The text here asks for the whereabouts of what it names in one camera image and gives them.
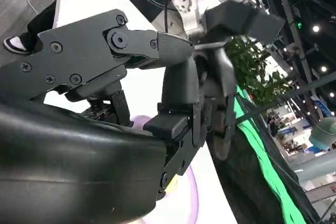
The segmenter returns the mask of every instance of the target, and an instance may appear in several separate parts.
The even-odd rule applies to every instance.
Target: black pants
[[[149,22],[153,22],[158,14],[162,11],[159,7],[154,6],[147,0],[130,0],[133,5],[139,9],[139,11],[148,19]],[[161,4],[164,4],[165,0],[155,0]],[[49,29],[52,29],[54,23],[56,8],[56,0],[38,14],[27,26],[28,32],[20,35],[22,44],[28,51],[33,51],[37,42],[37,35]]]
[[[19,36],[22,44],[28,51],[33,51],[37,42],[37,35],[46,30],[52,29],[56,9],[56,0],[33,18],[28,26],[28,32]]]

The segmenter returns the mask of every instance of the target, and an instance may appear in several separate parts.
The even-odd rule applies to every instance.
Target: gray floor
[[[53,0],[30,0],[36,11],[41,12]],[[26,0],[0,0],[0,66],[19,59],[18,56],[3,48],[2,41],[19,35],[27,30],[26,26],[36,14]]]

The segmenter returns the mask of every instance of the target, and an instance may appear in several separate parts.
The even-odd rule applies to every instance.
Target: sneaker
[[[5,39],[4,46],[8,51],[15,54],[28,55],[31,53],[25,48],[18,36]]]

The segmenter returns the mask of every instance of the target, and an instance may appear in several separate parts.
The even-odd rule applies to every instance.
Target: ceiling
[[[297,38],[301,41],[302,55],[300,57],[295,55],[292,58],[285,57],[291,66],[297,66],[293,70],[298,73],[297,79],[304,82],[309,80],[307,69],[305,72],[302,66],[305,60],[308,62],[308,70],[313,81],[336,71],[336,0],[287,1],[289,4],[287,10],[291,11],[293,20],[288,18],[288,12],[286,13],[286,1],[263,0],[271,14],[278,15],[287,21],[280,32],[280,40],[276,43],[278,48],[282,46],[285,48],[293,43],[297,45]],[[295,24],[294,28],[299,35],[296,40],[293,33],[293,24]],[[320,28],[319,32],[314,32],[313,26],[318,26]],[[316,89],[316,93],[322,96],[331,111],[336,112],[336,81]],[[311,106],[307,107],[307,104],[302,103],[301,105],[306,113],[312,109]]]

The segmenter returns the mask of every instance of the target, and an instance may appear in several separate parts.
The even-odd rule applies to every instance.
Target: black screw
[[[164,173],[161,178],[161,187],[163,189],[166,189],[168,186],[168,174]]]
[[[79,85],[82,82],[82,77],[79,74],[73,74],[70,76],[70,82],[73,85]]]
[[[62,45],[58,42],[51,43],[49,48],[50,48],[50,51],[52,51],[55,54],[62,52]]]
[[[125,18],[123,16],[121,16],[121,15],[118,15],[116,17],[116,21],[117,21],[117,23],[118,23],[119,26],[124,25],[125,22],[126,22]]]
[[[125,48],[128,44],[127,36],[120,31],[112,35],[111,42],[120,49]]]
[[[150,45],[151,45],[151,47],[152,47],[153,49],[156,49],[156,48],[157,48],[156,40],[155,40],[155,39],[154,39],[154,40],[151,40]]]
[[[50,74],[44,77],[44,82],[46,84],[53,84],[55,82],[56,78]]]
[[[29,63],[22,62],[20,68],[22,72],[30,72],[32,69],[32,66]]]

